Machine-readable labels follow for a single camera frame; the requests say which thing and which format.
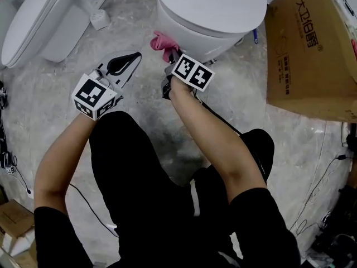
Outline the black spare device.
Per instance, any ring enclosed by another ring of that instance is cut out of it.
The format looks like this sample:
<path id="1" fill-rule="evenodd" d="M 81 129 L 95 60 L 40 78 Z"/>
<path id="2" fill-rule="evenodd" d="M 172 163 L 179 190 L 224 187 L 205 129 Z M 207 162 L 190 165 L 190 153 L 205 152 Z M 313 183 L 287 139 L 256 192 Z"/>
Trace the black spare device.
<path id="1" fill-rule="evenodd" d="M 3 82 L 0 80 L 0 110 L 3 110 L 8 106 L 7 97 L 7 89 L 4 87 Z"/>

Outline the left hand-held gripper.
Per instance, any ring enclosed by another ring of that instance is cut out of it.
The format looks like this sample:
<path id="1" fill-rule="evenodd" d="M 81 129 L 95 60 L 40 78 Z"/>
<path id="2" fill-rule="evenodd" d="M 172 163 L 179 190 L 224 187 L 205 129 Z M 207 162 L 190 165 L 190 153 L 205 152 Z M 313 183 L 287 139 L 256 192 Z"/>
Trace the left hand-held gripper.
<path id="1" fill-rule="evenodd" d="M 96 121 L 123 99 L 123 87 L 140 64 L 142 54 L 124 50 L 106 55 L 89 74 L 83 74 L 71 97 L 75 108 Z"/>

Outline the black handled tool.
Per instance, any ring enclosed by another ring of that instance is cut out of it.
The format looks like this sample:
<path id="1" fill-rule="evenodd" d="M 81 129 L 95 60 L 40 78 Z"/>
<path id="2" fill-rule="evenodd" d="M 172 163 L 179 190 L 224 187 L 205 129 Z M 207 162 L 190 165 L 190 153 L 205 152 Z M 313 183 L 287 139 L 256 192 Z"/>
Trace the black handled tool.
<path id="1" fill-rule="evenodd" d="M 343 1 L 344 5 L 345 5 L 345 8 L 346 8 L 352 15 L 354 15 L 355 12 L 354 12 L 352 6 L 349 5 L 348 1 L 347 1 L 347 0 L 342 0 L 342 1 Z"/>

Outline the small cardboard box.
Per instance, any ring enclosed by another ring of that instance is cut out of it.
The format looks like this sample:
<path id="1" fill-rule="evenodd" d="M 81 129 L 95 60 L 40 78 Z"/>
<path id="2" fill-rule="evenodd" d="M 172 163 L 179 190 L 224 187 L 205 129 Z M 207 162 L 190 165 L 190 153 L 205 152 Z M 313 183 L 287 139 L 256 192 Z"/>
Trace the small cardboard box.
<path id="1" fill-rule="evenodd" d="M 0 205 L 0 266 L 37 268 L 34 215 L 15 200 Z"/>

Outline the white smart toilet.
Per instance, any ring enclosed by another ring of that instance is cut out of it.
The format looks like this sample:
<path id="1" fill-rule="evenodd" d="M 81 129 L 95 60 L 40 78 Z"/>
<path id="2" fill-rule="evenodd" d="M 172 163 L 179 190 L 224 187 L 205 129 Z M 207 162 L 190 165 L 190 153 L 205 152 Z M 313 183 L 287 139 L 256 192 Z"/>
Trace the white smart toilet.
<path id="1" fill-rule="evenodd" d="M 267 0 L 157 0 L 158 30 L 205 63 L 257 28 Z"/>

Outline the person's black shirt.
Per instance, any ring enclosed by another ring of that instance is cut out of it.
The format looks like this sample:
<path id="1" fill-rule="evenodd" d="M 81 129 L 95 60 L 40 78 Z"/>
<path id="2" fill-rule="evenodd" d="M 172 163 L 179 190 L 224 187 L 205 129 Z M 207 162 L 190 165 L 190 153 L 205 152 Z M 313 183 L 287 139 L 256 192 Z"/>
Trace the person's black shirt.
<path id="1" fill-rule="evenodd" d="M 108 268 L 300 268 L 297 241 L 287 229 L 267 189 L 255 188 L 235 197 L 228 208 L 242 259 L 231 248 L 228 234 L 213 237 L 192 223 L 178 231 L 130 222 L 119 239 L 120 260 Z M 59 210 L 34 211 L 38 268 L 93 268 L 69 217 Z"/>

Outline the small white round canister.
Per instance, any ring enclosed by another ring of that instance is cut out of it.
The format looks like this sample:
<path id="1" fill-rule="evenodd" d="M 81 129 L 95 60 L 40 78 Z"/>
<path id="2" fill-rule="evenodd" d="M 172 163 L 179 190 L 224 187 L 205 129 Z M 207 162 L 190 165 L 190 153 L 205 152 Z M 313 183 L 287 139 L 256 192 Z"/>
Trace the small white round canister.
<path id="1" fill-rule="evenodd" d="M 90 22 L 94 29 L 99 31 L 110 25 L 110 18 L 105 10 L 98 9 L 90 15 Z"/>

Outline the black equipment heap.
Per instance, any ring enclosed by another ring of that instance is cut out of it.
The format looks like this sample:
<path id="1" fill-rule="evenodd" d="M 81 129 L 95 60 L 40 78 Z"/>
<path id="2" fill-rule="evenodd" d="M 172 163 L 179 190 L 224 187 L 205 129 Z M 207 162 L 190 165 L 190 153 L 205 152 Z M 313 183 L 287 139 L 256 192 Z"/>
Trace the black equipment heap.
<path id="1" fill-rule="evenodd" d="M 344 186 L 311 248 L 333 259 L 335 268 L 357 268 L 357 188 Z"/>

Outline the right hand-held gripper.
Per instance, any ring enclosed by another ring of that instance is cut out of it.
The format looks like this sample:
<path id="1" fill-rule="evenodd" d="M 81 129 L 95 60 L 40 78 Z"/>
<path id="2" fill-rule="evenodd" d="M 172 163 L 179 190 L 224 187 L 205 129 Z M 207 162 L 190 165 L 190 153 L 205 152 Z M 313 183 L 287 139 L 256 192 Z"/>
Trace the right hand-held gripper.
<path id="1" fill-rule="evenodd" d="M 204 64 L 186 54 L 181 54 L 181 50 L 169 49 L 168 62 L 170 66 L 165 69 L 166 77 L 161 83 L 162 97 L 164 99 L 169 99 L 173 76 L 201 92 L 206 90 L 215 76 L 215 73 Z"/>

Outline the white toilet with tank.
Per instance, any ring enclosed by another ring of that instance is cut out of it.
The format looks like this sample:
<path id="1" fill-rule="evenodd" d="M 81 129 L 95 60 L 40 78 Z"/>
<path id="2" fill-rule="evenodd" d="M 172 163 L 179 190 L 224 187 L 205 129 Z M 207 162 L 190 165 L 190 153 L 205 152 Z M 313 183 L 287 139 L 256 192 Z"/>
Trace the white toilet with tank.
<path id="1" fill-rule="evenodd" d="M 4 37 L 1 64 L 22 66 L 36 56 L 59 63 L 90 25 L 105 0 L 25 0 Z"/>

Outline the person's right forearm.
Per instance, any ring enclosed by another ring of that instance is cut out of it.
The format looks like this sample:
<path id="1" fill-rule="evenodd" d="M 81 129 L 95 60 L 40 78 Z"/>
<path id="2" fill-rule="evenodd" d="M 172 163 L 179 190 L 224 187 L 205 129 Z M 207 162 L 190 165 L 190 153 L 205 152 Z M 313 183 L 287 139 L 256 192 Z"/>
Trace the person's right forearm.
<path id="1" fill-rule="evenodd" d="M 228 201 L 249 189 L 267 187 L 239 135 L 204 108 L 175 76 L 171 78 L 169 97 L 191 137 L 223 179 Z"/>

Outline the person's left forearm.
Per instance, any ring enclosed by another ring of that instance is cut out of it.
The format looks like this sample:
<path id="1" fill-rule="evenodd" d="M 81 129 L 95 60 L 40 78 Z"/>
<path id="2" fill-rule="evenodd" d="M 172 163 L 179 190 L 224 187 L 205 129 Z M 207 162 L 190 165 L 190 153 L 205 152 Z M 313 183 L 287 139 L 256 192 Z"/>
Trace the person's left forearm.
<path id="1" fill-rule="evenodd" d="M 36 209 L 49 207 L 68 215 L 66 192 L 95 125 L 95 121 L 79 114 L 46 151 L 35 177 Z"/>

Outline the large cardboard box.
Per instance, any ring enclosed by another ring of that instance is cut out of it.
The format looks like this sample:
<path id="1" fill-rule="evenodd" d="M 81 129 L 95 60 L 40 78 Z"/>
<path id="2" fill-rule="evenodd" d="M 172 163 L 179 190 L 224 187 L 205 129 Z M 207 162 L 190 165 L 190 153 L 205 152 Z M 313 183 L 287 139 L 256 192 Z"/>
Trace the large cardboard box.
<path id="1" fill-rule="evenodd" d="M 357 123 L 357 0 L 273 0 L 265 17 L 267 102 L 326 121 Z"/>

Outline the white power strip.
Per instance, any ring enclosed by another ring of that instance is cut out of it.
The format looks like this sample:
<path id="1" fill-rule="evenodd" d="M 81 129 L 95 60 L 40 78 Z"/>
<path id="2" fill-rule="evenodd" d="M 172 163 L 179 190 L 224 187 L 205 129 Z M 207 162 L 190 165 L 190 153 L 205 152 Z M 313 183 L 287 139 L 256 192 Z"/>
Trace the white power strip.
<path id="1" fill-rule="evenodd" d="M 349 134 L 350 134 L 349 124 L 346 122 L 343 122 L 341 124 L 341 143 L 342 143 L 343 147 L 348 147 L 347 137 Z"/>

